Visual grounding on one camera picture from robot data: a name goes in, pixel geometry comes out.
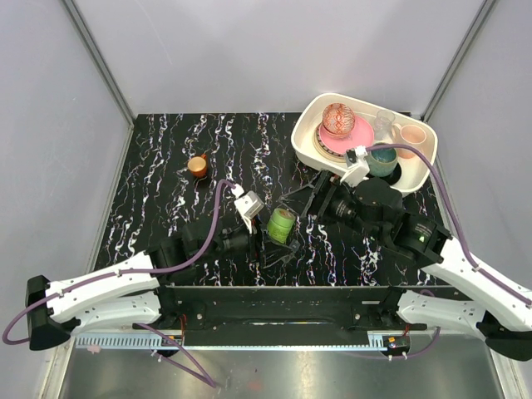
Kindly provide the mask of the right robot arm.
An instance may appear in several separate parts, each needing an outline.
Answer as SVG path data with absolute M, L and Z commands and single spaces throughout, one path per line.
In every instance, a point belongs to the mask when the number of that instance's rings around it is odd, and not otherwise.
M 404 323 L 445 328 L 477 337 L 509 359 L 531 359 L 530 290 L 473 257 L 448 229 L 404 210 L 401 193 L 386 181 L 371 178 L 350 189 L 323 171 L 280 201 L 297 216 L 364 230 L 385 255 L 444 280 L 466 296 L 435 298 L 391 287 L 367 310 L 370 327 L 392 330 Z

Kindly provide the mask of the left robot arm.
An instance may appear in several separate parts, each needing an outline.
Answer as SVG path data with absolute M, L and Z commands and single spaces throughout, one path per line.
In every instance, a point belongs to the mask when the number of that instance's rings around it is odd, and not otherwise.
M 287 263 L 299 249 L 290 229 L 251 226 L 211 229 L 201 221 L 185 225 L 157 245 L 113 266 L 78 278 L 28 279 L 26 315 L 29 347 L 57 347 L 78 333 L 137 323 L 163 329 L 179 321 L 179 309 L 161 289 L 191 285 L 197 266 L 246 256 L 258 269 Z

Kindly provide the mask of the green pill bottle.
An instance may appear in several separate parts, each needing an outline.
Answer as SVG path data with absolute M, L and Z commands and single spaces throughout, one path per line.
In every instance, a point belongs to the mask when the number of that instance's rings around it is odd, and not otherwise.
M 290 211 L 276 208 L 267 223 L 268 236 L 278 243 L 285 244 L 292 231 L 296 217 Z

